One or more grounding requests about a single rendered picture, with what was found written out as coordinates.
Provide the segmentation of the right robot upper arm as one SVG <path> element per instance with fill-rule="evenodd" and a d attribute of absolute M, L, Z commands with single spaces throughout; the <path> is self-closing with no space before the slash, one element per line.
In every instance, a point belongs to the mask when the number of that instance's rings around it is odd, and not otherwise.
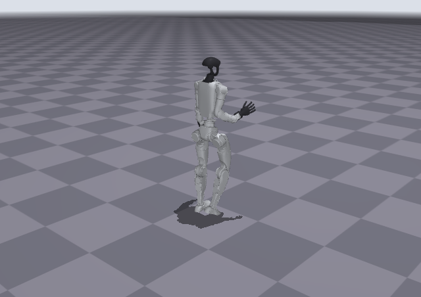
<path fill-rule="evenodd" d="M 218 112 L 221 111 L 225 97 L 228 93 L 228 88 L 221 84 L 216 84 L 216 102 L 214 108 L 214 116 L 218 118 Z M 223 110 L 222 110 L 223 111 Z"/>

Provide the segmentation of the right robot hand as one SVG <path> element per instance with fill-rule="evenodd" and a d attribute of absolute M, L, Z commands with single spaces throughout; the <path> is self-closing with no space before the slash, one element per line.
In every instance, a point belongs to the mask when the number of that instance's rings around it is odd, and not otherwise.
<path fill-rule="evenodd" d="M 247 116 L 247 115 L 249 115 L 250 113 L 252 113 L 252 112 L 254 112 L 255 111 L 255 106 L 254 106 L 254 104 L 252 104 L 252 102 L 250 102 L 247 106 L 245 106 L 246 105 L 246 103 L 247 103 L 247 101 L 245 101 L 245 103 L 244 103 L 244 105 L 243 105 L 243 108 L 241 108 L 241 111 L 238 111 L 238 112 L 236 112 L 234 115 L 236 115 L 237 113 L 239 113 L 240 114 L 240 116 L 241 116 L 241 118 L 243 117 L 243 116 Z M 252 105 L 251 105 L 252 104 Z M 251 105 L 251 106 L 250 106 Z M 248 106 L 249 106 L 249 108 L 248 108 Z M 254 106 L 254 107 L 253 107 Z M 253 107 L 253 108 L 251 108 L 251 107 Z M 251 109 L 250 109 L 251 108 Z M 254 110 L 253 110 L 254 109 Z M 253 111 L 251 111 L 251 110 L 253 110 Z M 251 112 L 250 112 L 251 111 Z M 240 119 L 241 119 L 240 118 Z"/>

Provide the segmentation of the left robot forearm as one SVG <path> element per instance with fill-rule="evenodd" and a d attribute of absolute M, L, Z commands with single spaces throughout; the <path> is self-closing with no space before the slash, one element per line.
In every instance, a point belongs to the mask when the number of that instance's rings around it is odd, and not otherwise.
<path fill-rule="evenodd" d="M 196 103 L 195 103 L 195 113 L 196 113 L 196 120 L 200 123 L 200 125 L 204 124 L 204 120 L 203 117 L 200 115 L 200 111 L 199 108 L 196 107 Z"/>

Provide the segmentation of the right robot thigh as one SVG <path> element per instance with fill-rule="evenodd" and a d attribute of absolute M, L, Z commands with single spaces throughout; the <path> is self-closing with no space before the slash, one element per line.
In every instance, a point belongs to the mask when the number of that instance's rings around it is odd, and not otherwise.
<path fill-rule="evenodd" d="M 221 167 L 216 170 L 216 176 L 220 178 L 220 174 L 223 170 L 230 170 L 231 163 L 231 148 L 227 136 L 223 133 L 219 134 L 214 132 L 211 135 L 212 143 L 217 148 L 218 157 L 220 160 Z"/>

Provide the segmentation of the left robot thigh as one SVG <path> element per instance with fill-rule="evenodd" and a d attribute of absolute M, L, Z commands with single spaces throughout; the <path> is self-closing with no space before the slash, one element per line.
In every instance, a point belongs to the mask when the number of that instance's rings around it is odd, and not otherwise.
<path fill-rule="evenodd" d="M 205 176 L 207 174 L 207 161 L 209 155 L 209 142 L 199 138 L 199 129 L 191 134 L 192 139 L 196 142 L 195 148 L 197 151 L 197 158 L 199 165 L 196 168 L 198 176 Z"/>

